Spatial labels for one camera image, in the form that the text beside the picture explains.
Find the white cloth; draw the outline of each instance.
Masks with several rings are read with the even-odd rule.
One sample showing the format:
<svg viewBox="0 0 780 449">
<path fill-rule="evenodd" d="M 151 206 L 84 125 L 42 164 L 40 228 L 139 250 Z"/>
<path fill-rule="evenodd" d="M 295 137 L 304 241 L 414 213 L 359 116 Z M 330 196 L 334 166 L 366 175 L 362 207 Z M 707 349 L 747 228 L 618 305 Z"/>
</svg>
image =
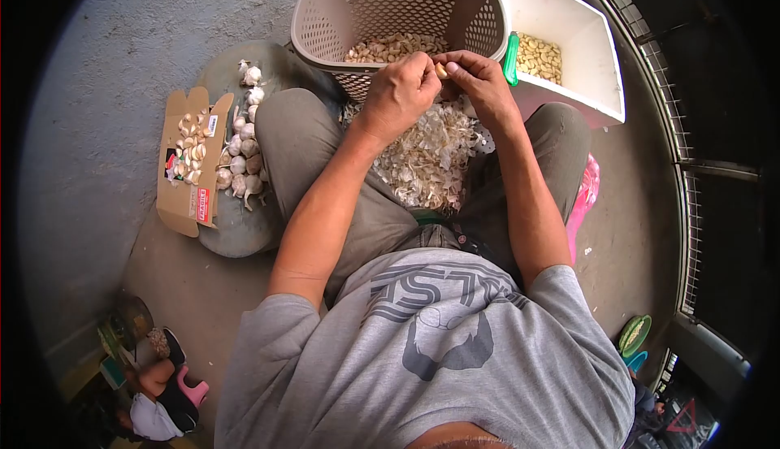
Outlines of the white cloth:
<svg viewBox="0 0 780 449">
<path fill-rule="evenodd" d="M 159 401 L 151 401 L 143 393 L 133 397 L 130 419 L 132 432 L 150 440 L 170 440 L 184 435 L 173 423 L 165 407 Z"/>
</svg>

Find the hand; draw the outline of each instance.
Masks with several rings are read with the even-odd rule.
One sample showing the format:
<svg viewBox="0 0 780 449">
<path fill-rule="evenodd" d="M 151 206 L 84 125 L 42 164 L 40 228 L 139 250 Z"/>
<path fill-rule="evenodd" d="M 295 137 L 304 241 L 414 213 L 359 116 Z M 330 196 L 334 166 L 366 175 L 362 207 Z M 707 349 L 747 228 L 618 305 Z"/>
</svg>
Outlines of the hand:
<svg viewBox="0 0 780 449">
<path fill-rule="evenodd" d="M 374 75 L 363 110 L 349 127 L 375 138 L 381 151 L 412 127 L 441 89 L 434 62 L 418 51 Z"/>
<path fill-rule="evenodd" d="M 466 92 L 477 117 L 488 131 L 507 131 L 522 124 L 520 110 L 497 61 L 466 50 L 437 54 L 433 61 L 444 65 L 454 83 L 447 83 L 442 96 L 453 100 L 462 91 Z"/>
</svg>

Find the man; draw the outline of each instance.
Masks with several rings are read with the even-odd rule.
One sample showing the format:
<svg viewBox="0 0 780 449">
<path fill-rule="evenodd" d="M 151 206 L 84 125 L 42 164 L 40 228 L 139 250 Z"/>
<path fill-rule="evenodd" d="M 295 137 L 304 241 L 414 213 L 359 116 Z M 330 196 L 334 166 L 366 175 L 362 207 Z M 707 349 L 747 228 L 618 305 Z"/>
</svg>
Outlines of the man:
<svg viewBox="0 0 780 449">
<path fill-rule="evenodd" d="M 442 88 L 434 63 L 497 151 L 471 170 L 457 236 L 418 228 L 369 171 Z M 346 132 L 291 89 L 256 134 L 288 224 L 239 327 L 216 447 L 620 447 L 633 387 L 564 228 L 589 146 L 578 112 L 547 104 L 523 125 L 498 63 L 415 53 L 376 73 Z"/>
<path fill-rule="evenodd" d="M 174 374 L 186 361 L 179 341 L 168 327 L 163 333 L 168 341 L 170 356 L 157 361 L 136 374 L 125 370 L 128 386 L 136 392 L 129 411 L 116 411 L 119 424 L 143 439 L 170 440 L 193 429 L 198 421 L 195 405 L 179 388 Z"/>
</svg>

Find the fragile sticker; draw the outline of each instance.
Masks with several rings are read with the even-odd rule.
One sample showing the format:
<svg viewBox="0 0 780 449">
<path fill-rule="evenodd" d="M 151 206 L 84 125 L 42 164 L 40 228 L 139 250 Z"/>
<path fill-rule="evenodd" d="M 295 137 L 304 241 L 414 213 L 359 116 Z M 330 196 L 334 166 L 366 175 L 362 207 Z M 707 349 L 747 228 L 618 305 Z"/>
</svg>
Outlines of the fragile sticker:
<svg viewBox="0 0 780 449">
<path fill-rule="evenodd" d="M 200 220 L 200 222 L 208 222 L 209 193 L 210 193 L 209 189 L 197 190 L 197 215 L 195 218 L 197 220 Z"/>
</svg>

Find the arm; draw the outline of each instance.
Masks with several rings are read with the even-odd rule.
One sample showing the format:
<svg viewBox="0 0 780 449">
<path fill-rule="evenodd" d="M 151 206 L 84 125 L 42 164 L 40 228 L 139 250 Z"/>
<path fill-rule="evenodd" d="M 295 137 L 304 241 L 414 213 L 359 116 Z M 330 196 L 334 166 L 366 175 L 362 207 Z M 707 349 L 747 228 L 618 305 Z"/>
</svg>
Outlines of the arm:
<svg viewBox="0 0 780 449">
<path fill-rule="evenodd" d="M 292 214 L 271 271 L 268 296 L 291 293 L 319 308 L 344 247 L 360 187 L 376 156 L 431 106 L 442 84 L 431 58 L 415 53 L 382 68 L 364 109 Z"/>
<path fill-rule="evenodd" d="M 566 228 L 533 155 L 520 111 L 498 62 L 470 51 L 434 57 L 465 91 L 495 141 L 509 211 L 509 242 L 523 283 L 530 288 L 544 269 L 571 266 Z M 448 89 L 450 94 L 456 89 Z"/>
</svg>

